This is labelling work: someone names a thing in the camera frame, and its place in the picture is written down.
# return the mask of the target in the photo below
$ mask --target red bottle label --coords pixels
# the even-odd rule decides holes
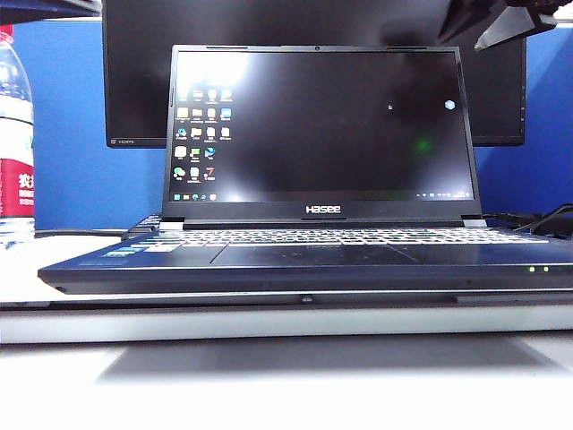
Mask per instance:
[[[0,159],[0,217],[34,216],[34,167]]]

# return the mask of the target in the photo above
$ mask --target blue partition wall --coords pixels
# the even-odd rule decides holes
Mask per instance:
[[[38,228],[126,228],[159,211],[164,151],[105,143],[101,22],[19,24],[15,47],[35,104]],[[573,200],[573,29],[530,38],[527,57],[526,144],[476,149],[486,211]]]

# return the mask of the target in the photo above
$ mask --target monitor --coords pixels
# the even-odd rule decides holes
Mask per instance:
[[[165,147],[173,45],[434,46],[449,0],[104,1],[107,145]],[[523,142],[524,41],[480,53],[488,21],[452,39],[475,145]]]

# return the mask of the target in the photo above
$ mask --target water bottle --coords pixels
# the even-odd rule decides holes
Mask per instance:
[[[12,43],[12,26],[0,26],[0,246],[4,247],[34,236],[32,97]]]

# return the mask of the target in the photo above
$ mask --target monitor brand logo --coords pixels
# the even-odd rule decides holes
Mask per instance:
[[[306,213],[340,213],[340,206],[306,206]]]

